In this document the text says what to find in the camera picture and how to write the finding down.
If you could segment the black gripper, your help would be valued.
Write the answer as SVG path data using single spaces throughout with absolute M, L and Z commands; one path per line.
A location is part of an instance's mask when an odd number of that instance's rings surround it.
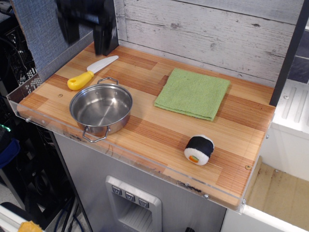
M 95 52 L 104 54 L 104 3 L 104 0 L 56 0 L 58 23 L 68 44 L 80 39 L 79 23 L 96 25 L 93 29 Z

